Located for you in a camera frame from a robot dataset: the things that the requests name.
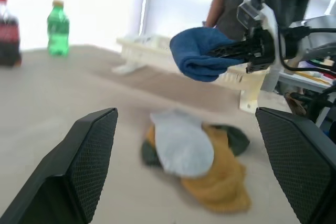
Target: red label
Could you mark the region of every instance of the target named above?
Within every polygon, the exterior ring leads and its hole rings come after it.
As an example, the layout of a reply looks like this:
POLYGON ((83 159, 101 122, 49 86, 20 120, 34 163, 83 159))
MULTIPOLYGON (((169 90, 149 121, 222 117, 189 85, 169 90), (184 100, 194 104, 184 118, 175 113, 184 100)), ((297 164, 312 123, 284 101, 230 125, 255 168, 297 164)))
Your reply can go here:
POLYGON ((19 27, 17 25, 0 25, 1 42, 18 42, 19 39, 19 27))

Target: blue towel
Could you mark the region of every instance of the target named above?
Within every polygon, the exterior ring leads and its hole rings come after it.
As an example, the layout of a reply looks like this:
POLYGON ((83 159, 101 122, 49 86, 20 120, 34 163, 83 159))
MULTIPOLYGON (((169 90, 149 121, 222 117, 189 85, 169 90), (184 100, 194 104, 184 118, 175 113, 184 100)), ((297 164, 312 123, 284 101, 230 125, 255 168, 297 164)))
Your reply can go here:
POLYGON ((185 30, 173 37, 170 50, 176 65, 185 76, 196 81, 212 82, 225 73, 228 67, 243 61, 215 58, 206 53, 233 42, 217 29, 199 27, 185 30))

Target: white dish rack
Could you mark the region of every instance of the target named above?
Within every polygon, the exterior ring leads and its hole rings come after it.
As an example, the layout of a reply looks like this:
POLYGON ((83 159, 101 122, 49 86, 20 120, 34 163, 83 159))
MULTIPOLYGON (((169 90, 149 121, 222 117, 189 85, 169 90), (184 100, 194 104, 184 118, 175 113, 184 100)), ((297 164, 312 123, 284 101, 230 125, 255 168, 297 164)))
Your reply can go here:
MULTIPOLYGON (((130 73, 137 68, 151 66, 181 74, 169 49, 169 42, 170 38, 159 35, 117 39, 117 43, 122 46, 121 57, 127 63, 115 69, 114 72, 130 73)), ((240 109, 255 113, 260 89, 268 70, 247 74, 245 69, 246 64, 232 66, 211 84, 240 90, 240 109)))

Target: beige tabletop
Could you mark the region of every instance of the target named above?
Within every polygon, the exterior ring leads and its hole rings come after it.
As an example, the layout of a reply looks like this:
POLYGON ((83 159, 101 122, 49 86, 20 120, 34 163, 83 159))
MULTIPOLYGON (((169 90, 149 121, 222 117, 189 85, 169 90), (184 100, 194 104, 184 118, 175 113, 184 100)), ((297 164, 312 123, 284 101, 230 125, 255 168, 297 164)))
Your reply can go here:
MULTIPOLYGON (((299 223, 272 173, 257 120, 238 110, 237 91, 150 68, 129 76, 112 74, 111 67, 122 63, 111 52, 82 46, 73 47, 67 59, 44 50, 26 52, 21 68, 0 69, 0 215, 76 119, 116 107, 109 172, 92 223, 299 223), (170 108, 235 125, 249 136, 251 144, 239 160, 247 166, 250 211, 208 212, 176 178, 141 163, 150 113, 170 108)), ((289 111, 284 99, 272 93, 261 93, 259 104, 289 111)))

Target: green plastic bottle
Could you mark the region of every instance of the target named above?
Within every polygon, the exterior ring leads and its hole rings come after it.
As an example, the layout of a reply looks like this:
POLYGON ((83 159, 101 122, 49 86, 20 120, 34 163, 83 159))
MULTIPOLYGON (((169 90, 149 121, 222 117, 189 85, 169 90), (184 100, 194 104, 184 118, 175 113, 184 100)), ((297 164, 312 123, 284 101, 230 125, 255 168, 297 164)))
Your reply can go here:
POLYGON ((54 0, 52 6, 47 19, 48 51, 50 55, 65 57, 69 54, 69 19, 63 11, 63 1, 54 0))

